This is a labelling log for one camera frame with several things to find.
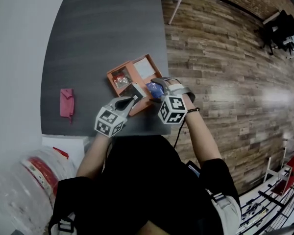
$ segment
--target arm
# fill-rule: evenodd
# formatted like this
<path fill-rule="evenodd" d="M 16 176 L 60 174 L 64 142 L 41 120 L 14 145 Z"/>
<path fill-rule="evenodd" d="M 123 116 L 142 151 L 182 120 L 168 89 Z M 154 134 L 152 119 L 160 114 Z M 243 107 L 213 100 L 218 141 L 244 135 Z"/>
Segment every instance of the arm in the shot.
<path fill-rule="evenodd" d="M 77 177 L 94 179 L 101 173 L 110 138 L 98 133 L 77 170 Z"/>
<path fill-rule="evenodd" d="M 196 108 L 186 94 L 183 95 L 183 99 L 188 110 Z M 217 144 L 200 113 L 187 113 L 185 121 L 189 128 L 193 149 L 200 166 L 207 160 L 221 158 Z"/>

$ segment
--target pink paper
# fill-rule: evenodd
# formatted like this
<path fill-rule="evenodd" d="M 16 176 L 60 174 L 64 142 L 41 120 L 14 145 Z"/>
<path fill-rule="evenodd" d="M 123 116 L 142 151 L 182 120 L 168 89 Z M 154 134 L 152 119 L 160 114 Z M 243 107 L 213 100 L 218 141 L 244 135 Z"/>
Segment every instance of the pink paper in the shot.
<path fill-rule="evenodd" d="M 60 116 L 68 118 L 72 123 L 74 114 L 74 95 L 73 89 L 60 90 Z"/>

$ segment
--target person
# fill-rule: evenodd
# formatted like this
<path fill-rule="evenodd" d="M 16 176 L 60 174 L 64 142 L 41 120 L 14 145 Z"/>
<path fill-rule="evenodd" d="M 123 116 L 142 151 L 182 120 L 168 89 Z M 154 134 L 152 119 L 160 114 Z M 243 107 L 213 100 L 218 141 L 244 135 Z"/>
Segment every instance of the person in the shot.
<path fill-rule="evenodd" d="M 183 99 L 195 108 L 186 94 Z M 107 156 L 111 140 L 98 133 L 76 178 L 58 184 L 49 233 L 74 212 L 79 235 L 235 234 L 241 210 L 229 169 L 200 112 L 187 113 L 185 121 L 199 177 L 162 136 L 115 138 Z M 221 208 L 218 193 L 226 196 Z"/>

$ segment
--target blue object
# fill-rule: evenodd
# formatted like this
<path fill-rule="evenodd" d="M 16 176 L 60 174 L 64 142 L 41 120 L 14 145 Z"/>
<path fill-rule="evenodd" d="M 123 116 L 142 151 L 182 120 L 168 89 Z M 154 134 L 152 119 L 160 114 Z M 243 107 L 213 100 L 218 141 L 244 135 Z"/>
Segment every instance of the blue object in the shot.
<path fill-rule="evenodd" d="M 159 84 L 151 82 L 151 83 L 147 83 L 146 86 L 148 90 L 150 91 L 153 98 L 160 98 L 164 94 L 163 88 Z"/>

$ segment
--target wooden floor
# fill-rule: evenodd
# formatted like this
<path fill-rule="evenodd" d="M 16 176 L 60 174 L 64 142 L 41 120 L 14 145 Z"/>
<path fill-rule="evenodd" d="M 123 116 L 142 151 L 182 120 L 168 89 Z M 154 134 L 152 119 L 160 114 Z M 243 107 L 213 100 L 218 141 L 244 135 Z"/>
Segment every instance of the wooden floor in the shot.
<path fill-rule="evenodd" d="M 162 0 L 165 23 L 175 4 Z M 282 137 L 294 137 L 294 59 L 261 49 L 253 32 L 260 25 L 217 0 L 183 0 L 165 26 L 169 73 L 196 94 L 239 193 L 260 182 L 266 158 L 272 156 L 271 168 L 280 164 Z M 171 143 L 177 130 L 167 137 Z M 197 163 L 187 127 L 176 149 L 182 161 Z"/>

